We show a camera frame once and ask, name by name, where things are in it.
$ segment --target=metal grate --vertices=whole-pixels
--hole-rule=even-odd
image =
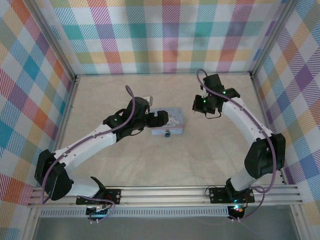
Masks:
[[[116,208],[110,217],[135,218],[168,218],[168,217],[225,217],[228,216],[226,206],[206,207],[121,207]],[[104,214],[95,214],[95,217],[104,217]],[[86,217],[86,209],[43,209],[41,218],[81,218]]]

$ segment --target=small blue container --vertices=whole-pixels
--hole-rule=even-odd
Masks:
[[[151,127],[151,134],[165,137],[170,137],[171,134],[182,134],[185,127],[182,107],[151,108],[150,112],[157,114],[157,111],[161,110],[168,113],[169,121],[164,126]]]

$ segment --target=plaid wall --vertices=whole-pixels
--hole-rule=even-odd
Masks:
[[[37,156],[52,148],[71,80],[22,0],[0,0],[0,239],[26,223]]]
[[[37,3],[74,71],[89,75],[247,72],[285,0]]]
[[[272,130],[286,138],[286,175],[320,238],[320,0],[298,2],[257,85]]]

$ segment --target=plaid fabric backdrop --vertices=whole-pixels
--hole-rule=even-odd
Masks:
[[[320,0],[298,2],[257,85],[272,130],[286,138],[286,175],[320,239]]]
[[[54,145],[71,80],[22,0],[0,0],[0,239],[18,239],[38,155]]]
[[[286,0],[37,0],[77,74],[247,72]]]

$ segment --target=purple cable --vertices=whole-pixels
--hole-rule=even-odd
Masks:
[[[273,174],[272,174],[272,178],[271,178],[271,183],[270,183],[270,185],[269,185],[269,187],[267,189],[264,189],[262,186],[250,186],[252,189],[257,191],[258,193],[263,194],[263,196],[262,196],[262,200],[261,200],[260,204],[258,205],[258,207],[251,214],[249,214],[248,216],[245,216],[245,217],[242,218],[242,219],[245,219],[245,218],[251,216],[252,214],[254,214],[257,211],[257,209],[262,205],[262,203],[265,200],[265,194],[268,193],[273,188],[273,186],[275,184],[275,180],[276,180],[276,174],[275,173],[277,171],[277,161],[276,161],[275,148],[274,148],[269,136],[263,130],[263,128],[260,126],[260,124],[255,120],[255,118],[245,108],[243,108],[239,103],[237,103],[236,101],[232,100],[232,98],[229,98],[229,97],[227,97],[227,96],[225,96],[223,94],[220,94],[218,92],[212,91],[210,88],[205,86],[205,84],[200,80],[200,77],[199,77],[199,73],[200,72],[203,72],[205,74],[205,76],[208,77],[208,74],[206,73],[205,70],[198,69],[198,71],[196,71],[196,78],[199,81],[200,85],[202,87],[204,87],[204,89],[206,89],[209,93],[211,93],[213,95],[216,95],[218,97],[221,97],[223,99],[226,99],[229,102],[231,102],[234,105],[236,105],[238,108],[242,109],[242,111],[250,118],[250,120],[254,123],[254,125],[256,125],[256,127],[261,131],[261,133],[264,135],[264,137],[266,138],[266,140],[267,140],[267,142],[268,142],[268,144],[270,146],[270,150],[271,150],[271,153],[272,153],[272,162],[273,162],[273,166],[272,166],[272,173]]]
[[[128,119],[122,123],[121,125],[119,126],[116,126],[108,131],[103,131],[103,132],[100,132],[100,133],[97,133],[96,135],[91,135],[91,136],[88,136],[84,139],[82,139],[81,141],[77,142],[75,145],[73,145],[72,147],[70,147],[67,151],[65,151],[63,154],[69,154],[73,149],[79,147],[81,144],[85,143],[86,141],[88,141],[89,139],[94,139],[96,137],[99,137],[101,135],[106,135],[106,134],[109,134],[109,133],[112,133],[113,131],[115,130],[118,130],[120,128],[122,128],[123,126],[125,126],[130,120],[131,118],[133,117],[134,113],[135,113],[135,109],[136,109],[136,101],[135,101],[135,96],[134,96],[134,93],[132,92],[131,88],[126,85],[125,86],[125,89],[126,91],[129,93],[129,95],[131,96],[132,98],[132,110],[131,110],[131,113],[128,117]],[[45,175],[44,175],[44,178],[43,178],[43,182],[42,182],[42,187],[41,187],[41,195],[40,195],[40,201],[41,201],[41,204],[45,204],[48,200],[49,200],[49,197],[47,197],[45,200],[44,200],[44,196],[45,196],[45,186],[46,186],[46,183],[47,183],[47,180],[48,180],[48,176],[50,174],[50,172],[52,171],[52,169],[54,168],[54,166],[64,157],[64,155],[61,155],[59,156],[52,164],[51,166],[48,168],[48,170],[46,171]]]
[[[110,211],[108,211],[109,213],[105,217],[101,218],[100,220],[97,220],[96,223],[100,223],[100,222],[106,220],[113,213],[113,211],[116,208],[116,204],[113,201],[108,200],[108,199],[92,198],[92,197],[88,197],[88,196],[80,196],[80,197],[82,197],[84,199],[92,200],[92,201],[106,202],[106,203],[112,204],[112,209]]]

